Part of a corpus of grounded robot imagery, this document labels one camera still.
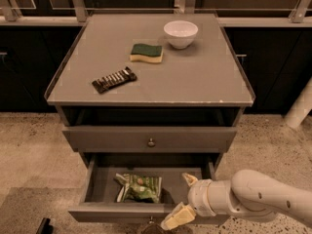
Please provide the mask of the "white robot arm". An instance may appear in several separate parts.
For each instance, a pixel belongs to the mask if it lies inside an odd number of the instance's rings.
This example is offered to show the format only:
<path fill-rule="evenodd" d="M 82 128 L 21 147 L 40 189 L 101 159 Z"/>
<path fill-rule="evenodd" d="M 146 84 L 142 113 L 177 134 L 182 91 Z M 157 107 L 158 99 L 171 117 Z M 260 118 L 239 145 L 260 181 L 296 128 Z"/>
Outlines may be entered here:
<path fill-rule="evenodd" d="M 241 170 L 229 180 L 199 179 L 184 173 L 188 203 L 178 204 L 161 222 L 172 230 L 200 217 L 231 215 L 267 222 L 278 214 L 312 226 L 312 192 L 286 185 L 254 170 Z"/>

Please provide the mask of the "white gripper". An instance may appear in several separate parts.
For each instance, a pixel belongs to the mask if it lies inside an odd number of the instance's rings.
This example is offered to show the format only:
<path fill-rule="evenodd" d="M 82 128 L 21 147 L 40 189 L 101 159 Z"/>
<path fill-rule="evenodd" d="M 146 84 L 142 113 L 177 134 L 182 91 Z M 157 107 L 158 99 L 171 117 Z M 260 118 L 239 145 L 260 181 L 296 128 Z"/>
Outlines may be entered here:
<path fill-rule="evenodd" d="M 190 187 L 187 196 L 189 205 L 179 203 L 161 222 L 161 227 L 164 230 L 173 230 L 181 225 L 187 224 L 193 221 L 196 215 L 202 217 L 216 216 L 216 213 L 209 203 L 208 196 L 208 189 L 212 180 L 198 180 L 196 176 L 188 173 L 183 173 L 182 177 Z"/>

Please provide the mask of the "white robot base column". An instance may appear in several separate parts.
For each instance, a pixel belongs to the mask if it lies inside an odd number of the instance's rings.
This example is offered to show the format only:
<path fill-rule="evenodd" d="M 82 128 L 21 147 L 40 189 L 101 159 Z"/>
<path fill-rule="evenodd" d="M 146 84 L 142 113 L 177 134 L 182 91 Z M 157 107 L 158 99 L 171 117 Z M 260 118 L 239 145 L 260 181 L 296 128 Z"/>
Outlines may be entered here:
<path fill-rule="evenodd" d="M 301 91 L 291 109 L 285 116 L 286 124 L 295 129 L 300 126 L 309 112 L 312 110 L 312 77 Z"/>

